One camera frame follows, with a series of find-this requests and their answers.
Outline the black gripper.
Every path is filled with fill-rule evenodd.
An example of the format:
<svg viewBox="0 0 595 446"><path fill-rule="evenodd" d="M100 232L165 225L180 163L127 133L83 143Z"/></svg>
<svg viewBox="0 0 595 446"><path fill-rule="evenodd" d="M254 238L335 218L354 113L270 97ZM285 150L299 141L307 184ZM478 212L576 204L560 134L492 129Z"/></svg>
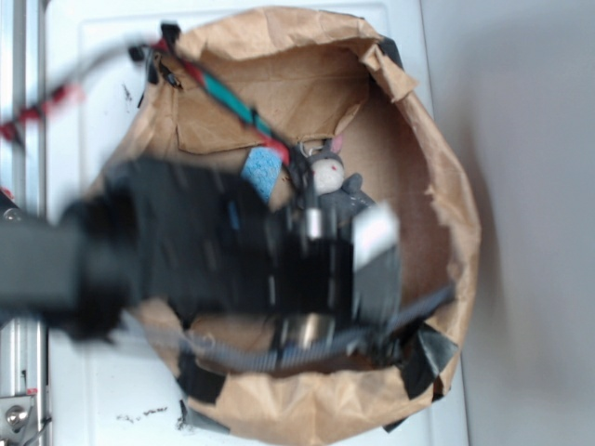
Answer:
<svg viewBox="0 0 595 446"><path fill-rule="evenodd" d="M333 208L286 207L266 221L267 304L282 354L375 348L398 319L398 217L385 203L339 217Z"/></svg>

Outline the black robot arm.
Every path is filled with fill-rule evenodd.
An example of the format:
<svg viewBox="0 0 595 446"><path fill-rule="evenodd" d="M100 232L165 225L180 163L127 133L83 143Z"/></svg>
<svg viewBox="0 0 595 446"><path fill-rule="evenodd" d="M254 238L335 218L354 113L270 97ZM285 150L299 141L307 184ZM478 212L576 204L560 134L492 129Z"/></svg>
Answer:
<svg viewBox="0 0 595 446"><path fill-rule="evenodd" d="M122 312L161 298L178 319L321 316L387 331L400 304L395 215L371 206L345 223L314 174L271 210L237 174L142 157L56 224L12 210L1 221L1 318L103 337Z"/></svg>

